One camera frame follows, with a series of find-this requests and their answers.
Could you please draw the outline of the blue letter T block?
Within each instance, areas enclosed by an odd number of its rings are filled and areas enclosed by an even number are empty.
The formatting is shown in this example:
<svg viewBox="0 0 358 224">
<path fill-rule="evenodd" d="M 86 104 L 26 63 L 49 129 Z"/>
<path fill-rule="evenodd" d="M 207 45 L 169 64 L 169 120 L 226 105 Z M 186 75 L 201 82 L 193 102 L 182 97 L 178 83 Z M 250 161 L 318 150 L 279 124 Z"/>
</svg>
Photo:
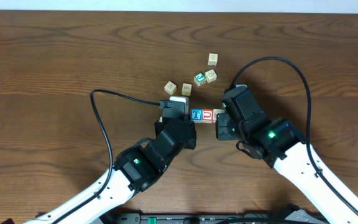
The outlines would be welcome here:
<svg viewBox="0 0 358 224">
<path fill-rule="evenodd" d="M 202 122 L 202 109 L 191 109 L 190 113 L 190 119 L 195 123 L 201 123 Z"/>
</svg>

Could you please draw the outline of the red letter U block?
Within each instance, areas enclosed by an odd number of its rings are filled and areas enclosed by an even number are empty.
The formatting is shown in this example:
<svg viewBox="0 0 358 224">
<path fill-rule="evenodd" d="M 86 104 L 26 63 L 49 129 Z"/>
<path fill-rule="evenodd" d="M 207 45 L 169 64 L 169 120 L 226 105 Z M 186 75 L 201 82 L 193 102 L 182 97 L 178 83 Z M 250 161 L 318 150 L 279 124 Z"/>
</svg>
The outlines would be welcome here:
<svg viewBox="0 0 358 224">
<path fill-rule="evenodd" d="M 213 121 L 214 121 L 214 110 L 202 109 L 201 122 L 213 123 Z"/>
</svg>

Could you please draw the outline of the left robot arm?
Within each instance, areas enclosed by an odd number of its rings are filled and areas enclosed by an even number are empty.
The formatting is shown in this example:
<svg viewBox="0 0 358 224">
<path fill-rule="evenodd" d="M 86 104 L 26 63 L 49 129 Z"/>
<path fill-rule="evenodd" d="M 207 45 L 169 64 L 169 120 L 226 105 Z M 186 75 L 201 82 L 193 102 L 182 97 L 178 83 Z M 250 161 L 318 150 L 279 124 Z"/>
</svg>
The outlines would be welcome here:
<svg viewBox="0 0 358 224">
<path fill-rule="evenodd" d="M 194 122 L 169 119 L 156 125 L 161 125 L 162 130 L 154 140 L 144 147 L 138 144 L 122 151 L 112 169 L 96 182 L 58 208 L 28 222 L 91 223 L 151 187 L 182 149 L 196 146 Z"/>
</svg>

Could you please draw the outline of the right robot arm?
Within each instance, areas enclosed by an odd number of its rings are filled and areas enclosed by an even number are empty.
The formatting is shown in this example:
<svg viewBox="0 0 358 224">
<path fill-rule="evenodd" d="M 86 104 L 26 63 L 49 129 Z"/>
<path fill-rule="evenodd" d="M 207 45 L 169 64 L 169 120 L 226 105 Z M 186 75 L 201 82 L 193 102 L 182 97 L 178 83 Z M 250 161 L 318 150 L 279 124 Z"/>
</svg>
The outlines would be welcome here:
<svg viewBox="0 0 358 224">
<path fill-rule="evenodd" d="M 356 196 L 322 161 L 301 132 L 287 119 L 236 120 L 216 117 L 219 140 L 237 140 L 238 150 L 295 185 L 329 223 L 358 223 Z"/>
</svg>

